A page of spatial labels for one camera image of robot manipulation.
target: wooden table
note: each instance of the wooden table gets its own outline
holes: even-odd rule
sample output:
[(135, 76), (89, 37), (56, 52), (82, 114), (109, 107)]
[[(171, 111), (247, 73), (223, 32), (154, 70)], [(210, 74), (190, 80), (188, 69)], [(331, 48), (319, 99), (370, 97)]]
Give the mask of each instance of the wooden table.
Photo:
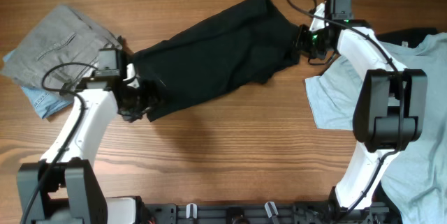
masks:
[[(241, 1), (0, 0), (0, 54), (14, 49), (58, 3), (120, 33), (138, 51)], [(286, 0), (273, 2), (290, 21), (309, 24)], [(408, 27), (447, 30), (446, 0), (353, 0), (353, 11), (377, 33)], [(266, 85), (245, 85), (154, 123), (128, 124), (117, 117), (94, 164), (105, 196), (141, 195), (147, 203), (177, 204), (326, 199), (356, 141), (349, 131), (316, 129), (304, 79), (324, 67), (303, 60)], [(0, 223), (17, 223), (17, 170), (40, 158), (70, 109), (40, 120), (17, 85), (0, 77), (0, 91)]]

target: folded clothing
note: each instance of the folded clothing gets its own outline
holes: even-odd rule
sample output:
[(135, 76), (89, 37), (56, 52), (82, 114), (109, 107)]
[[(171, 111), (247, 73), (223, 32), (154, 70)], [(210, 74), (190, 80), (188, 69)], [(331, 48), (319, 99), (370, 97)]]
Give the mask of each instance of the folded clothing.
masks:
[[(41, 88), (42, 77), (53, 66), (72, 61), (90, 64), (107, 46), (121, 48), (113, 34), (86, 15), (59, 5), (28, 33), (1, 74), (24, 87)], [(45, 84), (72, 89), (87, 69), (65, 66), (50, 74)]]
[[(420, 138), (390, 164), (381, 183), (403, 223), (447, 223), (447, 33), (426, 36), (416, 48), (382, 45), (408, 68), (428, 77)], [(318, 128), (352, 130), (362, 81), (345, 57), (320, 77), (306, 79), (306, 92)]]
[(146, 50), (133, 63), (154, 80), (164, 103), (150, 121), (226, 94), (248, 82), (265, 83), (298, 63), (298, 27), (271, 0), (245, 0)]
[[(3, 57), (3, 61), (6, 63), (13, 55), (15, 50), (9, 52), (6, 56)], [(43, 89), (39, 88), (22, 88), (23, 93), (29, 99), (29, 102), (33, 105), (34, 111), (36, 111), (37, 115), (44, 119), (55, 112), (60, 111), (66, 106), (70, 105), (72, 100), (65, 100), (58, 96), (55, 96), (51, 93), (47, 93)]]

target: wood grain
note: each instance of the wood grain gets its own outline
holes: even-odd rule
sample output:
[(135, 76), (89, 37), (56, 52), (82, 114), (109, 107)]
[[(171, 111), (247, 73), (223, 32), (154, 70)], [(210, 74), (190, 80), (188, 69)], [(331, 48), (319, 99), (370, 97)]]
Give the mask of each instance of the wood grain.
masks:
[[(58, 3), (120, 33), (138, 51), (240, 1), (0, 0), (0, 54), (14, 49)], [(273, 2), (290, 21), (309, 22), (285, 0)], [(378, 33), (447, 30), (445, 0), (353, 0), (353, 10)], [(355, 140), (351, 132), (314, 125), (304, 79), (322, 70), (303, 61), (266, 85), (248, 84), (151, 124), (117, 117), (94, 166), (104, 194), (178, 204), (325, 199), (346, 170)], [(0, 77), (0, 90), (0, 223), (16, 223), (21, 208), (15, 174), (52, 144), (69, 110), (40, 120), (18, 86)]]

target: black cloth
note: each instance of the black cloth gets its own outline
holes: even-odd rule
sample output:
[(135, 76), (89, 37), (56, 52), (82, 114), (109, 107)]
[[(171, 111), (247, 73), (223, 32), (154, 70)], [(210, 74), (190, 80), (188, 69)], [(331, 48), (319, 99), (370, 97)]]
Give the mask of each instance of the black cloth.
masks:
[(382, 42), (392, 43), (395, 45), (402, 45), (405, 41), (408, 47), (415, 48), (424, 41), (427, 35), (436, 35), (438, 30), (436, 28), (411, 28), (399, 31), (393, 31), (378, 35), (376, 38)]
[(163, 100), (147, 117), (153, 121), (248, 82), (267, 82), (298, 63), (297, 36), (298, 27), (271, 0), (245, 0), (136, 52), (135, 69), (142, 79), (156, 82)]

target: blue cloth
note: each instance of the blue cloth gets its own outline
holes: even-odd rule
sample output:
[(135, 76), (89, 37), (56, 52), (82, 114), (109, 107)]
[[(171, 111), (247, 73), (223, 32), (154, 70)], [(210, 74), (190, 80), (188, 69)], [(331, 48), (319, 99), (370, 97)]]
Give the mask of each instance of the blue cloth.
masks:
[[(416, 48), (382, 45), (408, 68), (428, 76), (423, 132), (390, 164), (382, 187), (404, 224), (447, 223), (447, 33), (427, 36)], [(345, 57), (321, 77), (306, 79), (318, 128), (352, 130), (362, 81)]]
[[(7, 62), (13, 55), (14, 50), (3, 57), (3, 61)], [(47, 93), (43, 89), (21, 87), (23, 93), (28, 97), (29, 102), (33, 105), (37, 115), (44, 119), (55, 112), (60, 111), (73, 101), (61, 99), (55, 95)]]

